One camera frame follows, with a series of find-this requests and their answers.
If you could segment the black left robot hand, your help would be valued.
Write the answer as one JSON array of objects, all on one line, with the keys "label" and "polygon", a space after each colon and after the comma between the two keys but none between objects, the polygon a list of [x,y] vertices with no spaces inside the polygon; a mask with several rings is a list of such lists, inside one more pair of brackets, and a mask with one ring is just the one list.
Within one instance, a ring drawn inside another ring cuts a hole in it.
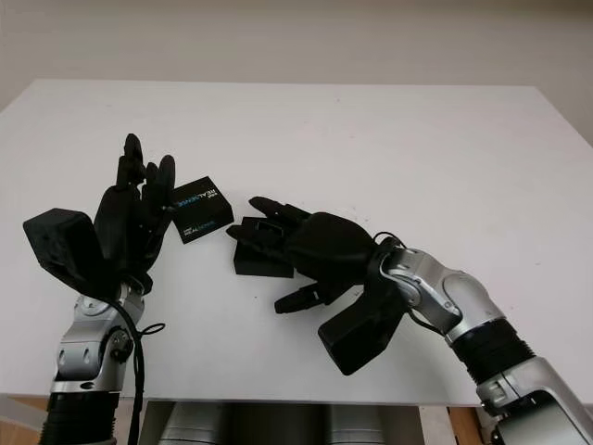
[{"label": "black left robot hand", "polygon": [[156,262],[174,213],[175,160],[144,162],[140,139],[127,135],[116,183],[102,196],[95,232],[104,257],[120,280],[150,292]]}]

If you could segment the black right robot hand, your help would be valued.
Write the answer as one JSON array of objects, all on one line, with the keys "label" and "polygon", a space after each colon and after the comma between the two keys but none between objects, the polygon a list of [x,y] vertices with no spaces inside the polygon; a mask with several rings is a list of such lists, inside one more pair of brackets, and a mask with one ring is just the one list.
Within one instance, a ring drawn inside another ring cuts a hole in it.
[{"label": "black right robot hand", "polygon": [[249,204],[265,215],[226,233],[267,259],[287,264],[314,282],[274,302],[277,313],[329,305],[364,282],[377,243],[358,224],[327,212],[309,213],[267,197]]}]

